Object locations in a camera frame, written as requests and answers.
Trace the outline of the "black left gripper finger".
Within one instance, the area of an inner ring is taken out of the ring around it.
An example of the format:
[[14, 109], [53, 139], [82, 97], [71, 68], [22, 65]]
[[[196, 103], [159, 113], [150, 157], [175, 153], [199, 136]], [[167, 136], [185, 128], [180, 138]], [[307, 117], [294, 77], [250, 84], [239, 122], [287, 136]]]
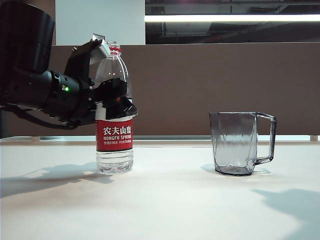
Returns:
[[96, 89], [97, 99], [115, 99], [127, 94], [127, 82], [120, 78], [103, 81]]
[[138, 109], [126, 96], [104, 100], [96, 104], [97, 120], [115, 120], [133, 117], [138, 114]]

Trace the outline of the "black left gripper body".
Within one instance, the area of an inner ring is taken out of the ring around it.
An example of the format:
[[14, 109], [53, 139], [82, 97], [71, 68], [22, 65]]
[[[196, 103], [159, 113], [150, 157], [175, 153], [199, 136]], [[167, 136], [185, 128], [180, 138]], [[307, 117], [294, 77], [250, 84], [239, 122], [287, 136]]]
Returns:
[[94, 85], [90, 78], [53, 76], [50, 95], [44, 104], [44, 112], [58, 117], [67, 126], [84, 126], [95, 121], [93, 102]]

